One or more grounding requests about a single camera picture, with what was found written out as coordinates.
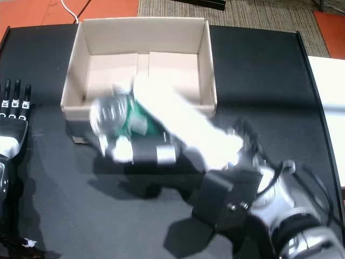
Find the gray carpet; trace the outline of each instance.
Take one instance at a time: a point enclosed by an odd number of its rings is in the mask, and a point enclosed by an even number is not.
[[[344,0],[332,0],[342,8]],[[140,0],[139,16],[205,17],[211,25],[266,30],[300,31],[308,55],[329,57],[313,10],[312,0],[228,0],[225,11],[175,2]]]

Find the screw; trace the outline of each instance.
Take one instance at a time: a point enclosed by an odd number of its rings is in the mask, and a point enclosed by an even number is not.
[[[232,211],[232,212],[234,212],[234,211],[237,209],[236,205],[234,205],[234,204],[232,204],[232,203],[229,203],[229,204],[227,205],[227,208],[228,208],[230,211]]]
[[[248,210],[248,208],[249,208],[249,205],[246,202],[241,202],[240,205],[244,210]]]

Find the white cable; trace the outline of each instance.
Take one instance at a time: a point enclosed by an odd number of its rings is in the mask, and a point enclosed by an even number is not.
[[[67,12],[69,12],[75,19],[75,23],[79,23],[79,20],[77,18],[77,16],[74,14],[74,12],[72,12],[65,4],[64,0],[61,0],[61,4],[63,4],[63,7],[66,9]]]

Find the orange floor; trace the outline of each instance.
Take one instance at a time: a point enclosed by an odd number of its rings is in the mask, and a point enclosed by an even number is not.
[[[87,0],[65,0],[78,14]],[[85,18],[137,16],[139,0],[91,0],[80,16]],[[7,26],[24,27],[73,23],[74,18],[63,8],[60,0],[6,0],[0,2],[0,40]]]
[[[314,14],[330,56],[345,59],[345,16],[319,11]]]

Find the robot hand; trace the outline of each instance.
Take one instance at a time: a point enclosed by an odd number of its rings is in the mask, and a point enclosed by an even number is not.
[[[26,85],[21,104],[20,79],[15,81],[11,102],[10,91],[11,80],[7,79],[3,99],[0,100],[0,204],[5,200],[8,192],[10,174],[13,169],[11,160],[20,152],[26,136],[31,85]]]

